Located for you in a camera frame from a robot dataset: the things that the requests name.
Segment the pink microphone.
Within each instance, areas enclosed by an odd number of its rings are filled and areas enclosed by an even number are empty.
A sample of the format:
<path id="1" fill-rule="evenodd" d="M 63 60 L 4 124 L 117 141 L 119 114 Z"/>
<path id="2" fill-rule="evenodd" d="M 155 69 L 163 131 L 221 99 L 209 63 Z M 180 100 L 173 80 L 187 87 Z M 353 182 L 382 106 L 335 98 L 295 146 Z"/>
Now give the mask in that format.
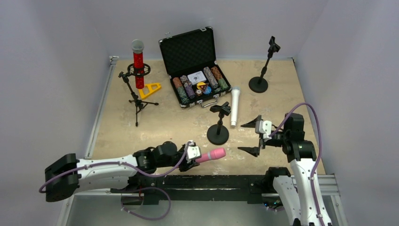
<path id="1" fill-rule="evenodd" d="M 222 147 L 216 148 L 208 153 L 202 153 L 201 157 L 196 159 L 197 163 L 203 163 L 206 161 L 218 160 L 226 156 L 226 150 Z"/>

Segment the red glitter microphone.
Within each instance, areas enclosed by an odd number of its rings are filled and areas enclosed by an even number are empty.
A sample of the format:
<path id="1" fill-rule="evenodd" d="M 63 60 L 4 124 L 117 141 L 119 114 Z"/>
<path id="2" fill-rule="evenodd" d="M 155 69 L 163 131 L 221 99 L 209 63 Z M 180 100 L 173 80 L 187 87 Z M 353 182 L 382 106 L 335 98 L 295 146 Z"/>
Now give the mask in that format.
<path id="1" fill-rule="evenodd" d="M 144 43 L 139 40 L 133 40 L 131 48 L 133 50 L 133 60 L 134 60 L 134 74 L 136 81 L 136 88 L 143 89 L 144 88 L 144 77 L 141 74 L 144 74 L 144 62 L 143 62 L 143 50 Z"/>

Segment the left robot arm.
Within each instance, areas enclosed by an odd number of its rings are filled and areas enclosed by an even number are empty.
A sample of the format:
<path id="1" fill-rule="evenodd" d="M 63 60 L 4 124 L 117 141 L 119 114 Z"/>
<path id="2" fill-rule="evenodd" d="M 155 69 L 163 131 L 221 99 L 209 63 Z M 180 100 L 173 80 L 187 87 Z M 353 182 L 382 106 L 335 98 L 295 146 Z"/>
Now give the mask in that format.
<path id="1" fill-rule="evenodd" d="M 120 190 L 132 184 L 135 176 L 156 178 L 158 168 L 170 168 L 162 176 L 176 169 L 188 171 L 199 165 L 200 157 L 200 147 L 192 140 L 180 149 L 166 141 L 157 147 L 112 159 L 78 159 L 76 154 L 69 153 L 45 169 L 45 183 L 39 193 L 45 194 L 47 202 L 57 202 L 88 190 Z"/>

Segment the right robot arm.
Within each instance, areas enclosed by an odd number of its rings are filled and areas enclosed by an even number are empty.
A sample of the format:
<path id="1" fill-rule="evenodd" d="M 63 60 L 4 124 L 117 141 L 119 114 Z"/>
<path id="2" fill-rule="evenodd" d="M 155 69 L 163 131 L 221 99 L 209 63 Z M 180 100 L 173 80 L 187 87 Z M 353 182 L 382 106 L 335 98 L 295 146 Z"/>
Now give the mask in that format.
<path id="1" fill-rule="evenodd" d="M 291 169 L 270 167 L 264 178 L 254 182 L 263 192 L 275 191 L 292 226 L 331 226 L 320 190 L 317 156 L 314 144 L 305 140 L 304 118 L 301 114 L 286 114 L 283 129 L 272 129 L 271 121 L 261 115 L 242 125 L 255 128 L 259 135 L 257 147 L 241 147 L 257 157 L 266 146 L 281 147 Z"/>

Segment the black tripod microphone stand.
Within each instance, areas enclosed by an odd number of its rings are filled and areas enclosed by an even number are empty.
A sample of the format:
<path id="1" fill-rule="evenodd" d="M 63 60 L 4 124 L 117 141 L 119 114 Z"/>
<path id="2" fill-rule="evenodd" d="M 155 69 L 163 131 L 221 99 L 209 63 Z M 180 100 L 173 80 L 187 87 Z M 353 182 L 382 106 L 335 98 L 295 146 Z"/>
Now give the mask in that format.
<path id="1" fill-rule="evenodd" d="M 129 77 L 134 76 L 136 78 L 143 78 L 144 76 L 148 75 L 151 72 L 151 67 L 148 64 L 144 64 L 143 67 L 141 68 L 136 68 L 134 64 L 130 64 L 127 68 L 128 72 L 120 72 L 118 77 L 122 78 L 123 81 L 126 83 L 128 86 L 128 89 L 130 90 L 130 94 L 132 96 L 132 100 L 129 100 L 129 103 L 134 103 L 136 107 L 136 127 L 138 127 L 138 113 L 141 112 L 147 105 L 155 105 L 158 106 L 159 103 L 157 102 L 148 102 L 148 101 L 143 101 L 140 99 L 140 97 L 133 91 L 130 82 L 129 82 Z"/>

